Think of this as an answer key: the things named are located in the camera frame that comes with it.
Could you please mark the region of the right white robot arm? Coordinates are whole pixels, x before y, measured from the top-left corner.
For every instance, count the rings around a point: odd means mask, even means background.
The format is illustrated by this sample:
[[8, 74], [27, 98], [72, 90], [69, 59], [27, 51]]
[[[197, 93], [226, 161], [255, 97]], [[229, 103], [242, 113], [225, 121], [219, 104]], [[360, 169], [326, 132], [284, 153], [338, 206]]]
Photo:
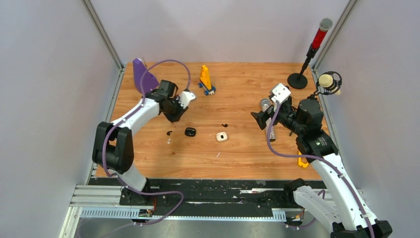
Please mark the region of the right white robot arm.
[[302, 100], [297, 108], [288, 98], [251, 115], [260, 129], [281, 123], [297, 135], [298, 156], [306, 158], [321, 176], [335, 204], [331, 206], [325, 202], [299, 178], [285, 186], [283, 200], [287, 206], [305, 208], [332, 238], [387, 238], [392, 234], [389, 222], [379, 220], [368, 208], [347, 175], [337, 146], [321, 128], [324, 114], [316, 98]]

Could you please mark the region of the black earbud charging case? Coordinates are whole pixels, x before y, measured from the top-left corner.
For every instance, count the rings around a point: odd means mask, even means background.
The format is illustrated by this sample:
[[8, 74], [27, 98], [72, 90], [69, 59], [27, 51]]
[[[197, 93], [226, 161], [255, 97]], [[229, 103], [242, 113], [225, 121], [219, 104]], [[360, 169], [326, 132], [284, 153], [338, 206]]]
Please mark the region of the black earbud charging case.
[[184, 131], [184, 134], [188, 137], [194, 137], [197, 133], [197, 130], [192, 127], [187, 127]]

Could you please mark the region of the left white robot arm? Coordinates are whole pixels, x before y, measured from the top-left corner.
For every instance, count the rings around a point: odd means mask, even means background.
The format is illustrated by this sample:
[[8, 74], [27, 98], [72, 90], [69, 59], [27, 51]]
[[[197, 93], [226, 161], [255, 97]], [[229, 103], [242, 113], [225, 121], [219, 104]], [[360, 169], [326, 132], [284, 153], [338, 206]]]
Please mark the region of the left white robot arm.
[[133, 190], [132, 197], [140, 205], [150, 202], [152, 192], [145, 187], [147, 178], [134, 165], [134, 135], [160, 114], [170, 122], [180, 120], [196, 95], [188, 89], [177, 93], [177, 89], [175, 83], [162, 80], [124, 116], [100, 122], [96, 129], [93, 162], [115, 173], [125, 187]]

